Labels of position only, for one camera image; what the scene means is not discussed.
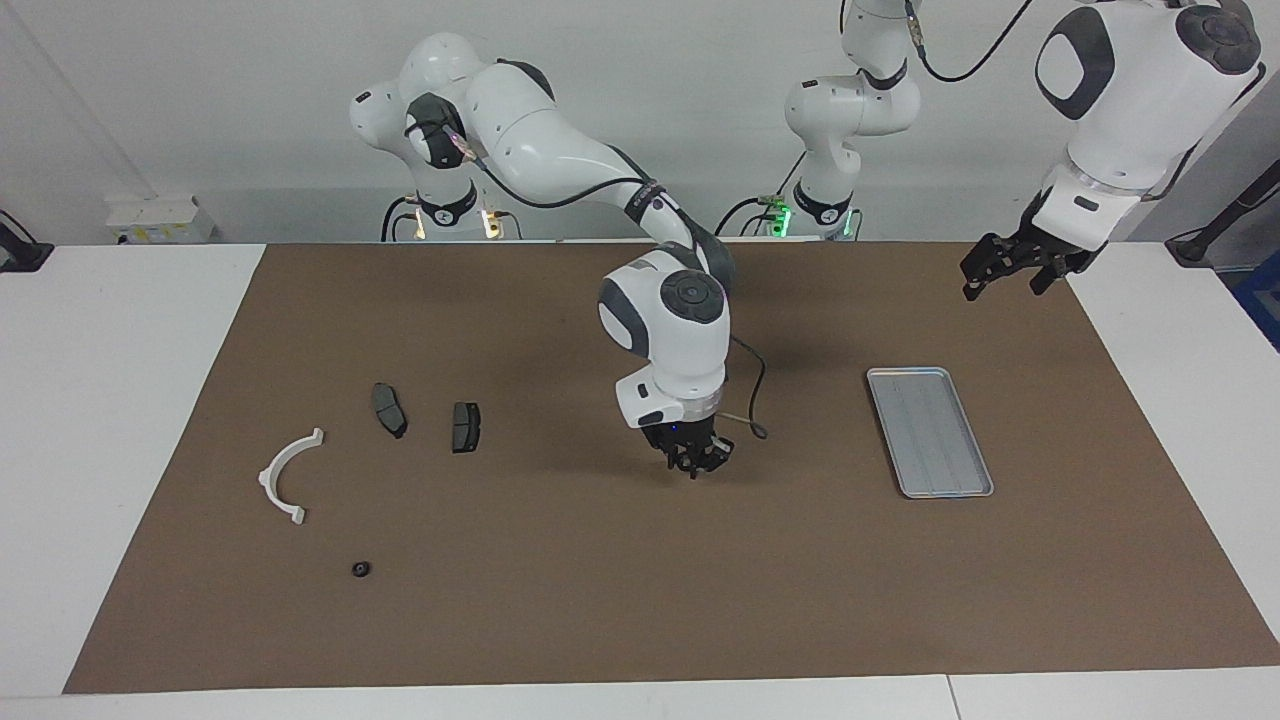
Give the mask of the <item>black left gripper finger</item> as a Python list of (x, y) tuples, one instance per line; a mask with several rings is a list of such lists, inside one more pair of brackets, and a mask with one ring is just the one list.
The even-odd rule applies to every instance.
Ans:
[(1030, 278), (1030, 291), (1034, 296), (1044, 295), (1057, 281), (1078, 272), (1080, 255), (1043, 255), (1036, 260), (1038, 270)]
[(977, 301), (986, 287), (998, 279), (1006, 268), (1006, 249), (998, 234), (984, 234), (961, 260), (966, 301)]

